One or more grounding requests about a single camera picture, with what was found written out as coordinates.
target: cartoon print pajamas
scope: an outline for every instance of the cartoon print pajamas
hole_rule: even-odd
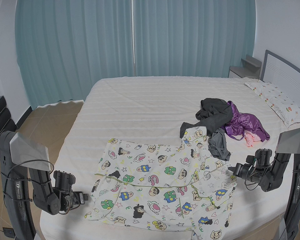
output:
[[[208,151],[206,127],[187,129],[181,146],[110,139],[99,162],[85,215],[106,224],[192,231],[221,239],[230,222],[236,177]]]

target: green cartoon character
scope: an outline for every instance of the green cartoon character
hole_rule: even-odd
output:
[[[101,207],[110,210],[113,207],[113,201],[112,200],[101,201]]]
[[[131,176],[131,175],[125,175],[123,177],[123,182],[133,182],[133,179],[134,179],[134,176]]]
[[[166,192],[163,196],[165,197],[164,200],[166,200],[167,203],[176,201],[176,194],[174,190]]]
[[[174,175],[174,173],[176,172],[176,168],[173,166],[170,167],[166,167],[165,173],[168,175]]]

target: mattress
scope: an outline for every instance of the mattress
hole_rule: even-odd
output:
[[[90,193],[94,175],[108,139],[115,137],[142,144],[180,145],[182,122],[196,123],[195,113],[204,98],[233,101],[238,110],[256,115],[270,134],[269,141],[247,147],[246,141],[226,136],[232,153],[231,166],[245,163],[258,148],[276,148],[278,136],[286,131],[282,120],[244,82],[244,78],[208,77],[121,77],[102,79],[92,88],[60,150],[55,168],[76,176],[75,191]],[[293,124],[288,130],[300,127]],[[285,211],[293,170],[286,168],[280,188],[265,193],[260,187],[248,191],[242,179],[234,192],[230,231],[224,240],[252,231]],[[69,212],[51,216],[42,211],[40,227],[47,240],[59,239],[190,239],[191,232],[158,232],[89,221],[84,215],[93,202]]]

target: purple satin garment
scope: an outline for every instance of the purple satin garment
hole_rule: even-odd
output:
[[[262,142],[270,139],[270,135],[263,129],[262,124],[256,116],[250,113],[239,113],[232,101],[228,101],[227,104],[231,105],[233,112],[231,121],[224,125],[229,137],[234,138],[232,136],[243,135],[241,139],[237,139],[242,140],[244,138],[244,130],[248,130],[259,136]]]

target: nightstand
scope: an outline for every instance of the nightstand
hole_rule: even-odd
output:
[[[249,55],[246,55],[246,58],[245,59],[242,58],[241,62],[243,64],[242,67],[230,66],[229,74],[228,74],[229,78],[232,77],[236,77],[236,78],[249,77],[255,79],[260,78],[260,69],[262,66],[261,61]]]

